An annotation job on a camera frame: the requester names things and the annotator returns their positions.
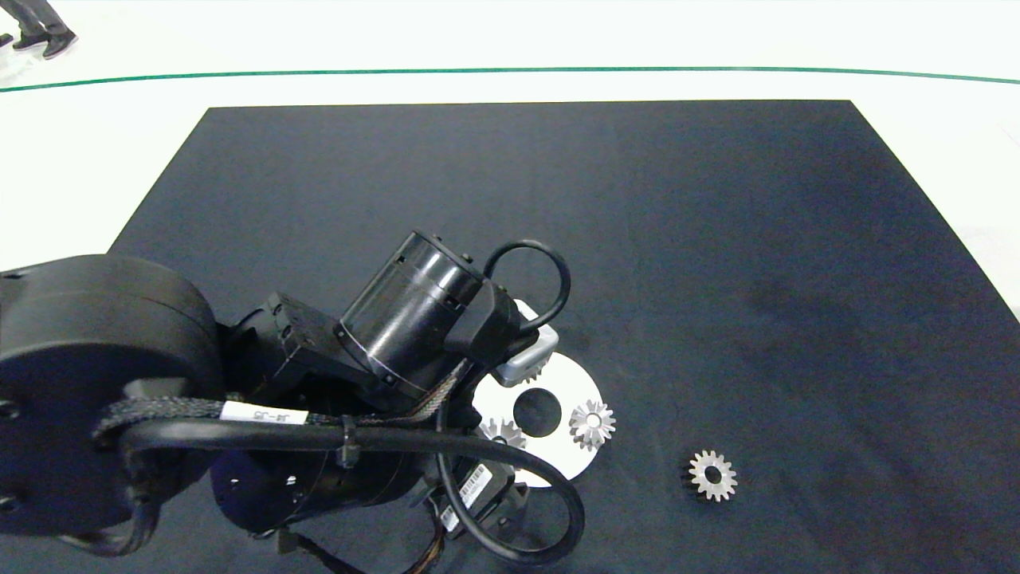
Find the white label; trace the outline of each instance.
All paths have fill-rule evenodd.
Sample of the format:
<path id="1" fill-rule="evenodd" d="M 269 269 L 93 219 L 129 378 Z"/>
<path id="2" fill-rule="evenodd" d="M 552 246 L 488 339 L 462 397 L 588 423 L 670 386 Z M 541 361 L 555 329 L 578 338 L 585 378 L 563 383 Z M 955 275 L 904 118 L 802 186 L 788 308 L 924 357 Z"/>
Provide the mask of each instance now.
<path id="1" fill-rule="evenodd" d="M 492 479 L 493 471 L 489 470 L 486 465 L 478 465 L 471 476 L 467 477 L 464 486 L 460 487 L 460 498 L 464 501 L 464 506 L 470 509 L 471 505 L 478 500 L 478 494 L 481 494 Z M 440 518 L 443 520 L 443 526 L 446 526 L 447 532 L 453 532 L 453 529 L 460 524 L 460 519 L 457 518 L 457 513 L 453 512 L 453 507 L 447 507 Z"/>
<path id="2" fill-rule="evenodd" d="M 261 405 L 249 405 L 227 401 L 219 412 L 220 421 L 244 421 L 247 423 L 275 423 L 277 425 L 303 425 L 308 419 L 308 411 L 275 409 Z"/>

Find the plate hole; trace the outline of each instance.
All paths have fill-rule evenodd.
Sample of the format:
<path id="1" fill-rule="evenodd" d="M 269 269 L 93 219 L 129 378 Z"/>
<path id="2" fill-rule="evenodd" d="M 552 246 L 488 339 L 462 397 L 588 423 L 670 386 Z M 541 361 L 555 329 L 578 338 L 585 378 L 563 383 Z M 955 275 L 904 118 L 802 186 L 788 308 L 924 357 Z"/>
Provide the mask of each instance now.
<path id="1" fill-rule="evenodd" d="M 527 389 L 513 406 L 513 420 L 525 434 L 549 436 L 560 426 L 563 412 L 556 397 L 546 389 Z"/>

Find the metal gear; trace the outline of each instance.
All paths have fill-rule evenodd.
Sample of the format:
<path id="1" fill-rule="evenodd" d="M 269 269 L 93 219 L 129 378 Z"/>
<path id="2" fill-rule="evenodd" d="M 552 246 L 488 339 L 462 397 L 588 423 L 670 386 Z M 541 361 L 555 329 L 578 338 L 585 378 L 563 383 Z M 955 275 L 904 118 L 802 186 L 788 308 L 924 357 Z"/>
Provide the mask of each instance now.
<path id="1" fill-rule="evenodd" d="M 522 450 L 527 446 L 524 433 L 521 432 L 520 428 L 513 421 L 504 421 L 501 419 L 500 423 L 497 424 L 496 419 L 489 419 L 488 424 L 483 423 L 481 425 L 481 432 L 490 440 L 496 440 L 514 449 Z"/>
<path id="2" fill-rule="evenodd" d="M 691 470 L 687 472 L 694 475 L 691 482 L 698 485 L 699 494 L 704 492 L 706 499 L 714 498 L 716 503 L 721 503 L 723 499 L 728 501 L 729 495 L 735 493 L 733 486 L 736 486 L 736 480 L 733 477 L 736 472 L 730 470 L 731 466 L 732 463 L 727 463 L 722 455 L 716 456 L 715 451 L 702 451 L 700 455 L 695 453 L 695 460 L 691 461 Z M 718 482 L 712 482 L 705 476 L 705 471 L 710 467 L 719 471 Z"/>
<path id="3" fill-rule="evenodd" d="M 605 403 L 586 401 L 570 414 L 570 434 L 581 449 L 593 451 L 601 448 L 616 430 L 613 411 Z"/>

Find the black tabletop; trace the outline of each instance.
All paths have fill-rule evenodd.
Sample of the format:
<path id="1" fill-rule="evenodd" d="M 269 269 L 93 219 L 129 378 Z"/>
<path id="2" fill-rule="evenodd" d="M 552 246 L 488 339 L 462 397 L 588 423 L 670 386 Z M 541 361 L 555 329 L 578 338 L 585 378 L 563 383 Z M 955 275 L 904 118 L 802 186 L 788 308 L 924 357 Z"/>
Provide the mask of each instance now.
<path id="1" fill-rule="evenodd" d="M 276 290 L 339 315 L 415 227 L 570 262 L 560 351 L 618 431 L 547 572 L 1020 570 L 1020 329 L 851 103 L 210 109 L 111 252 L 182 271 L 224 323 Z M 548 304 L 552 265 L 508 262 L 511 294 Z M 731 501 L 685 486 L 702 450 L 733 463 Z M 562 528 L 548 494 L 520 542 Z M 205 482 L 165 515 L 117 561 L 0 546 L 26 572 L 322 571 L 248 539 Z M 403 502 L 296 530 L 373 573 L 429 535 Z M 512 571 L 469 538 L 438 570 Z"/>

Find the gear hole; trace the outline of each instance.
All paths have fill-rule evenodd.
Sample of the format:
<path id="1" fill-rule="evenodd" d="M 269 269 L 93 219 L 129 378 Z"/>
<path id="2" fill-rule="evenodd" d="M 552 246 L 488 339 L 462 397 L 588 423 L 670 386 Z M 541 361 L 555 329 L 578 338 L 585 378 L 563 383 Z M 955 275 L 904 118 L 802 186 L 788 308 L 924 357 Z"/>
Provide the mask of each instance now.
<path id="1" fill-rule="evenodd" d="M 705 478 L 712 484 L 722 482 L 722 473 L 715 467 L 705 467 Z"/>
<path id="2" fill-rule="evenodd" d="M 556 396 L 546 389 L 527 389 L 513 406 L 513 420 L 520 430 L 536 438 L 549 436 L 560 426 L 563 411 Z"/>

